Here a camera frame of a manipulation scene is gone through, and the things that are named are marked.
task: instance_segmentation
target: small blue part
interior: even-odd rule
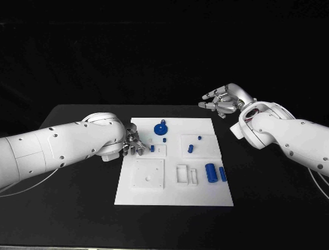
[[[158,124],[158,125],[155,126],[155,133],[156,133],[158,135],[165,135],[165,134],[168,133],[168,130],[169,130],[169,128],[168,128],[168,126],[166,126],[166,121],[162,120],[162,121],[161,121],[161,124]]]
[[[224,169],[224,167],[220,167],[220,173],[221,173],[221,179],[223,179],[223,181],[227,181],[227,175],[226,175],[226,169]]]
[[[194,145],[191,144],[190,145],[190,153],[192,153],[194,152]]]
[[[218,181],[216,173],[216,165],[213,163],[207,164],[208,182],[214,183]]]

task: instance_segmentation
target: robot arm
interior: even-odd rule
[[[240,109],[240,121],[231,127],[239,139],[246,138],[253,147],[263,149],[276,143],[285,155],[298,163],[329,176],[329,128],[296,119],[276,103],[257,102],[239,85],[231,83],[210,92],[203,99],[216,97],[200,107],[218,111],[226,118]]]
[[[112,113],[96,113],[81,122],[0,138],[0,188],[41,173],[63,168],[94,155],[110,161],[146,145],[136,125],[123,126]]]

